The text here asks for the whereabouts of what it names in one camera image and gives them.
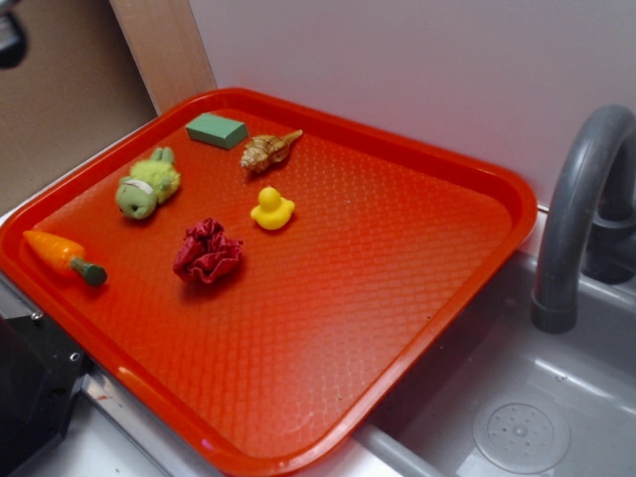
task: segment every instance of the green sponge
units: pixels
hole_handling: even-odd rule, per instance
[[[247,137],[247,128],[244,123],[208,112],[189,122],[186,130],[191,139],[224,149],[232,149]]]

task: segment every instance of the red cloth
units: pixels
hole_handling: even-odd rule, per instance
[[[225,236],[220,223],[205,219],[186,229],[173,270],[184,281],[199,279],[210,284],[239,264],[241,245],[242,240]]]

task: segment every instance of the seashell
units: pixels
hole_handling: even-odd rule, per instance
[[[285,159],[291,150],[291,143],[301,135],[302,130],[298,129],[282,137],[254,136],[242,153],[240,166],[248,171],[261,173],[271,164]]]

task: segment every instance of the gray sink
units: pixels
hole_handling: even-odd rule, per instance
[[[576,326],[547,334],[535,267],[515,255],[370,416],[388,453],[449,477],[636,476],[634,297],[583,278]]]

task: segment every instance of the orange carrot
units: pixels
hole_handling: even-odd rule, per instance
[[[86,250],[79,243],[42,231],[22,232],[35,254],[52,270],[61,275],[78,273],[90,286],[106,281],[103,267],[84,260]]]

